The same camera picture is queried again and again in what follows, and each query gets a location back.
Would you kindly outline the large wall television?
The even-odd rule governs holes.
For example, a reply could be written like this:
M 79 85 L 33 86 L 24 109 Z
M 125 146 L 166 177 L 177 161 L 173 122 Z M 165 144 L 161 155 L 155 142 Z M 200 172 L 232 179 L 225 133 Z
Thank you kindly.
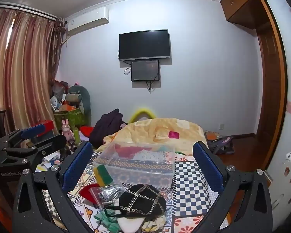
M 144 30 L 119 35 L 119 60 L 170 58 L 168 30 Z

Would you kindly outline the floral fabric scrunchie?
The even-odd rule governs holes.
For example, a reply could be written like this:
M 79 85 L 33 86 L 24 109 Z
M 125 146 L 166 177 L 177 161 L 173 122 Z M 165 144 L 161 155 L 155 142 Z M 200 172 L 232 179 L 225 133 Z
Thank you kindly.
M 141 226 L 142 232 L 161 232 L 166 223 L 166 216 L 161 215 L 153 220 L 148 220 Z

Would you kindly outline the dark purple clothing pile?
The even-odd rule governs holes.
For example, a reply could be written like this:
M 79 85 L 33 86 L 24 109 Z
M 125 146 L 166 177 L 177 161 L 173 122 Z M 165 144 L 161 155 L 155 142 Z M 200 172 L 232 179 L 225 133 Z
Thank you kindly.
M 98 149 L 103 145 L 104 137 L 118 132 L 123 125 L 126 125 L 122 118 L 123 115 L 118 108 L 101 116 L 90 133 L 89 141 L 93 148 Z

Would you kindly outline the striped pink curtain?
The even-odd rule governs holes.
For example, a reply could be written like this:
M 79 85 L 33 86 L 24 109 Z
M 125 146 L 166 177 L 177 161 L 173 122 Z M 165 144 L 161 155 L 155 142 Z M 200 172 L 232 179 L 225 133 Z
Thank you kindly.
M 52 120 L 63 21 L 0 8 L 0 110 L 7 133 Z

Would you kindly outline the yellow green sponge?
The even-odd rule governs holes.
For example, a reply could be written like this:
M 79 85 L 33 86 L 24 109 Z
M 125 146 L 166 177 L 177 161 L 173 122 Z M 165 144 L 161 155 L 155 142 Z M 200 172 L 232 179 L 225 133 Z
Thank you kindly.
M 113 179 L 108 173 L 105 165 L 99 165 L 95 167 L 94 176 L 100 187 L 105 187 L 113 183 Z

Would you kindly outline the yellow fleece blanket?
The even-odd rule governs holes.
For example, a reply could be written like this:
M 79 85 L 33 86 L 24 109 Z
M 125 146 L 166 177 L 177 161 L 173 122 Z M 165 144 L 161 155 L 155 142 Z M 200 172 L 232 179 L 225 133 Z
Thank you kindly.
M 112 142 L 171 145 L 176 151 L 193 155 L 196 142 L 207 144 L 203 129 L 187 120 L 154 118 L 130 123 L 118 132 L 106 136 L 97 151 L 104 151 Z

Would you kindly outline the grey green plush toy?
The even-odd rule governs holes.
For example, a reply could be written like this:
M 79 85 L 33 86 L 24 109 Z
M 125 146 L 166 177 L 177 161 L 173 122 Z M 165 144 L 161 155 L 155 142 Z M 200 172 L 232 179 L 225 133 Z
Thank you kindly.
M 68 103 L 77 105 L 80 108 L 81 113 L 85 115 L 86 123 L 90 124 L 91 122 L 90 95 L 85 87 L 80 85 L 71 86 L 68 89 L 66 101 L 68 101 Z

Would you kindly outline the red box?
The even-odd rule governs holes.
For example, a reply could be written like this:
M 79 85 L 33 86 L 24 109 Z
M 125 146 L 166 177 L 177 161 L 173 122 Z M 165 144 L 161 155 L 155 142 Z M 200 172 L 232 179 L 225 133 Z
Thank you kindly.
M 53 129 L 55 128 L 52 120 L 44 120 L 44 121 L 40 122 L 39 124 L 44 125 L 44 131 L 42 133 L 39 133 L 37 135 L 38 137 L 41 137 L 44 134 L 47 134 L 48 132 L 53 131 Z

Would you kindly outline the small wall monitor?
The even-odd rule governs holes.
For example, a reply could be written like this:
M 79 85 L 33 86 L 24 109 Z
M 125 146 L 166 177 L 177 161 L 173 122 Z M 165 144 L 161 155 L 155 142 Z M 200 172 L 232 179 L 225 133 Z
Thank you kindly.
M 152 82 L 160 80 L 158 60 L 134 61 L 131 63 L 132 82 Z

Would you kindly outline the white air conditioner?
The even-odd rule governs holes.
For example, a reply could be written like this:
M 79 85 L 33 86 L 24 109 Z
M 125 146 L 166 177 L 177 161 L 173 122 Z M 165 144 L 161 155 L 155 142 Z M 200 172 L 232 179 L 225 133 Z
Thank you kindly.
M 73 36 L 109 23 L 109 10 L 101 7 L 68 19 L 68 35 Z

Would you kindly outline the pink bunny plush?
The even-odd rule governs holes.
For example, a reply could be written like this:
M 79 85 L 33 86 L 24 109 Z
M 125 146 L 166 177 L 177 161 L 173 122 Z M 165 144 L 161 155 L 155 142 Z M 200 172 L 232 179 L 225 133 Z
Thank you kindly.
M 68 147 L 70 149 L 73 149 L 75 147 L 75 139 L 74 139 L 74 134 L 72 130 L 70 129 L 68 119 L 62 120 L 61 130 L 62 130 L 62 135 L 64 135 L 64 137 L 66 138 Z

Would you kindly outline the red velvet pouch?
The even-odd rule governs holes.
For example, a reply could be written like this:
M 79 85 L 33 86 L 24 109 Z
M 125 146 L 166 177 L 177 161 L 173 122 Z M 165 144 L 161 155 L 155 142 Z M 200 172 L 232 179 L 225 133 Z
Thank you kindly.
M 90 189 L 93 187 L 100 187 L 98 183 L 91 183 L 88 184 L 86 186 L 84 186 L 83 188 L 81 188 L 81 190 L 79 191 L 79 195 L 83 198 L 85 198 L 86 200 L 92 202 L 94 205 L 97 204 L 97 202 L 95 201 L 95 199 L 93 198 L 93 196 L 90 193 Z

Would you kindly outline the red cushion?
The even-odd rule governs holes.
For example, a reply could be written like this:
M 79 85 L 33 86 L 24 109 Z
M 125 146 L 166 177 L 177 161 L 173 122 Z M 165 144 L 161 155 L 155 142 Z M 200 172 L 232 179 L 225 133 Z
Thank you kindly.
M 79 130 L 85 137 L 89 138 L 94 128 L 91 126 L 81 126 Z

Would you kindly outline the black beret with chain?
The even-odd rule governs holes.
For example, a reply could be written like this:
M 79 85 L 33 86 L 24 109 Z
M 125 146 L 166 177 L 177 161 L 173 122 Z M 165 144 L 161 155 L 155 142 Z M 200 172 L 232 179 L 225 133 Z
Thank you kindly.
M 166 212 L 165 198 L 149 184 L 133 185 L 119 197 L 118 202 L 119 205 L 105 207 L 108 217 L 157 217 Z

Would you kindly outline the green storage box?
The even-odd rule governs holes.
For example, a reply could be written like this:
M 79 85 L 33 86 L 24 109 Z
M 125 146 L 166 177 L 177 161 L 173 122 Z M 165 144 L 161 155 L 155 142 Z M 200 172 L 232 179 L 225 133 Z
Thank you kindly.
M 81 127 L 87 123 L 86 116 L 79 108 L 71 111 L 54 112 L 54 119 L 57 129 L 61 130 L 62 121 L 68 120 L 70 127 Z

